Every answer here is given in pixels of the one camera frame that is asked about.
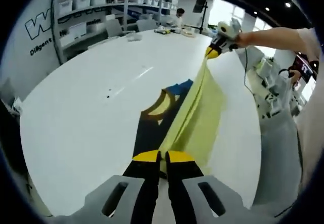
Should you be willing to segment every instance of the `person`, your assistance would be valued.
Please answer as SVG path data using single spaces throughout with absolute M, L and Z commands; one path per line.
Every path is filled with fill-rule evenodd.
M 294 86 L 301 77 L 300 71 L 295 70 L 293 66 L 290 66 L 288 69 L 280 70 L 279 75 L 284 79 L 289 79 L 291 86 Z
M 309 61 L 319 60 L 316 87 L 297 120 L 301 144 L 303 176 L 301 188 L 305 188 L 320 159 L 324 146 L 324 66 L 321 46 L 313 28 L 272 28 L 240 33 L 236 38 L 239 47 L 265 46 L 280 50 L 292 50 L 307 55 Z
M 167 24 L 181 28 L 182 24 L 183 24 L 182 16 L 183 16 L 184 12 L 185 11 L 183 8 L 178 8 L 176 15 L 170 16 L 169 20 L 167 21 Z

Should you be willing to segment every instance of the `floor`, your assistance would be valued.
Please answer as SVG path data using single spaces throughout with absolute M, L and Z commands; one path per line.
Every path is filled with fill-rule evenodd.
M 37 211 L 40 216 L 51 217 L 52 214 L 39 196 L 30 176 L 28 175 L 28 177 L 25 177 L 13 171 L 9 165 L 8 167 L 10 169 L 13 180 L 15 181 L 18 189 L 20 190 L 23 197 L 27 200 L 27 202 L 34 208 L 34 210 Z

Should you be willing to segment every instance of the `human arm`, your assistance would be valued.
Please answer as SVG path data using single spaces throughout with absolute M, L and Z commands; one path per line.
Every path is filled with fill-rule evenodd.
M 291 84 L 294 85 L 301 76 L 301 73 L 297 70 L 289 70 L 289 73 L 294 74 L 291 78 Z
M 240 33 L 236 38 L 240 47 L 265 46 L 280 50 L 299 51 L 306 54 L 306 46 L 299 32 L 290 28 L 271 28 L 255 32 Z

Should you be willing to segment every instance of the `shelving unit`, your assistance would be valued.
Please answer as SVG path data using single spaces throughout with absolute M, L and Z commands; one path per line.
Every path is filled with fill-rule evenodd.
M 161 13 L 162 11 L 169 11 L 169 8 L 163 7 L 163 1 L 171 1 L 171 0 L 159 0 L 159 6 L 152 6 L 147 4 L 137 4 L 137 3 L 130 3 L 129 0 L 124 0 L 121 3 L 113 3 L 112 0 L 107 0 L 106 4 L 97 5 L 97 6 L 89 6 L 84 9 L 79 10 L 72 10 L 71 12 L 59 15 L 59 3 L 63 2 L 64 0 L 52 0 L 51 2 L 51 28 L 52 28 L 52 34 L 53 34 L 53 41 L 55 50 L 57 52 L 57 56 L 59 59 L 60 64 L 63 64 L 67 61 L 67 57 L 65 54 L 65 51 L 82 42 L 87 39 L 93 38 L 101 33 L 106 33 L 105 29 L 99 29 L 98 31 L 87 33 L 84 36 L 75 39 L 73 42 L 61 46 L 60 42 L 60 32 L 64 29 L 67 29 L 68 27 L 71 27 L 75 24 L 82 23 L 82 22 L 90 22 L 94 19 L 103 19 L 106 15 L 111 14 L 112 8 L 118 8 L 123 7 L 124 13 L 123 15 L 118 14 L 116 18 L 123 18 L 123 28 L 124 31 L 127 31 L 128 27 L 134 26 L 134 23 L 127 24 L 127 18 L 128 18 L 128 8 L 129 7 L 137 7 L 143 9 L 143 11 L 146 12 L 146 10 L 153 10 L 155 12 L 158 12 L 158 23 L 160 22 Z

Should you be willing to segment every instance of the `blue object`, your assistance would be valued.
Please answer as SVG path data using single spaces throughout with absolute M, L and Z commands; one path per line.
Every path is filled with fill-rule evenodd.
M 166 89 L 174 95 L 180 95 L 186 89 L 190 89 L 193 84 L 193 81 L 188 79 L 187 81 L 181 84 L 174 84 L 173 86 L 169 86 Z

